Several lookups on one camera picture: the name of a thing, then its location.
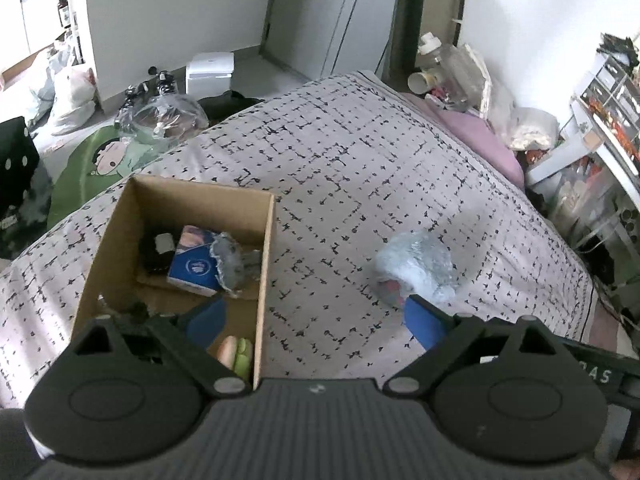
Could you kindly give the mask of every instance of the white cabinet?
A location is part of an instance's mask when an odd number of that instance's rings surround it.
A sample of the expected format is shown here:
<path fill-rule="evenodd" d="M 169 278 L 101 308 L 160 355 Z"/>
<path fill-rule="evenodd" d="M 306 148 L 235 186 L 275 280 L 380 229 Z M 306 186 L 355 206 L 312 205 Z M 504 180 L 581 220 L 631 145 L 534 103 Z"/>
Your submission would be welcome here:
<path fill-rule="evenodd" d="M 0 72 L 31 54 L 22 20 L 20 0 L 0 0 Z"/>
<path fill-rule="evenodd" d="M 31 53 L 50 45 L 62 33 L 58 0 L 22 0 L 22 15 Z"/>
<path fill-rule="evenodd" d="M 265 51 L 309 79 L 375 71 L 396 0 L 273 0 Z"/>

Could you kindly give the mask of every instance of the bed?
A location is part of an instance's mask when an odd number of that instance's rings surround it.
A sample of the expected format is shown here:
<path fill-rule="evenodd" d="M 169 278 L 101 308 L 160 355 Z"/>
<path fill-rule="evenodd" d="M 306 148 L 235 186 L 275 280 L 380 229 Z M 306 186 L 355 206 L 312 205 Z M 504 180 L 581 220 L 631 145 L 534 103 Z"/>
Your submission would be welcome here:
<path fill-rule="evenodd" d="M 420 228 L 446 244 L 456 268 L 445 310 L 533 314 L 558 335 L 587 341 L 599 330 L 620 349 L 585 267 L 524 193 L 373 74 L 332 76 L 249 108 L 143 173 L 276 193 L 265 376 L 384 380 L 420 355 L 402 311 L 372 291 L 376 251 Z M 0 276 L 2 406 L 23 405 L 68 343 L 123 186 L 59 222 Z"/>

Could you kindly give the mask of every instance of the small product box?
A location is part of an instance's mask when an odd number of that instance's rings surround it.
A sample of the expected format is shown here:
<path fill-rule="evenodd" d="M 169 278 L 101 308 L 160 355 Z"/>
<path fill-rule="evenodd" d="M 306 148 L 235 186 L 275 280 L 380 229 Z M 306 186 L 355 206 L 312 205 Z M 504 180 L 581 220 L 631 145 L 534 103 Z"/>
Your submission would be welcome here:
<path fill-rule="evenodd" d="M 216 259 L 210 255 L 216 234 L 186 225 L 175 250 L 167 282 L 201 296 L 213 296 L 221 290 Z"/>

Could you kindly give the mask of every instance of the open cardboard box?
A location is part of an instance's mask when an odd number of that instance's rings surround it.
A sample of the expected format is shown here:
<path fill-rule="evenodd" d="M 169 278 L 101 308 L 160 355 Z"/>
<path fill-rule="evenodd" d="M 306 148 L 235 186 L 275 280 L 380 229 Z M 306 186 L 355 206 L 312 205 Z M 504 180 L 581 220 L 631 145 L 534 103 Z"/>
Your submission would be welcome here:
<path fill-rule="evenodd" d="M 266 191 L 137 175 L 122 191 L 86 279 L 72 331 L 75 336 L 91 318 L 103 314 L 101 294 L 113 310 L 138 298 L 157 313 L 184 313 L 207 298 L 165 282 L 140 283 L 136 276 L 138 243 L 145 228 L 181 229 L 190 224 L 229 232 L 242 246 L 262 248 L 259 287 L 249 286 L 240 298 L 225 297 L 226 325 L 209 347 L 215 356 L 228 335 L 254 343 L 253 384 L 260 380 L 264 303 L 267 292 L 275 198 Z"/>

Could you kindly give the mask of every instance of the white wall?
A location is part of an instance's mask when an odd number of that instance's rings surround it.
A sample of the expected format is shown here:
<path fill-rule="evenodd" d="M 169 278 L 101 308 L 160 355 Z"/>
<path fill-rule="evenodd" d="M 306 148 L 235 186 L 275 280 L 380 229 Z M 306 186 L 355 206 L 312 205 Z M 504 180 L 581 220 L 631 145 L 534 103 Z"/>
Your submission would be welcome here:
<path fill-rule="evenodd" d="M 95 72 L 94 47 L 91 41 L 86 0 L 73 0 L 73 4 L 74 12 L 76 13 L 76 17 L 78 19 L 78 35 L 80 37 L 82 57 L 84 57 L 84 62 L 88 66 L 93 68 Z"/>
<path fill-rule="evenodd" d="M 86 0 L 104 100 L 146 79 L 151 65 L 185 66 L 199 52 L 260 44 L 268 0 Z"/>
<path fill-rule="evenodd" d="M 600 33 L 633 37 L 639 29 L 640 0 L 465 0 L 460 44 L 482 53 L 520 106 L 562 123 Z"/>

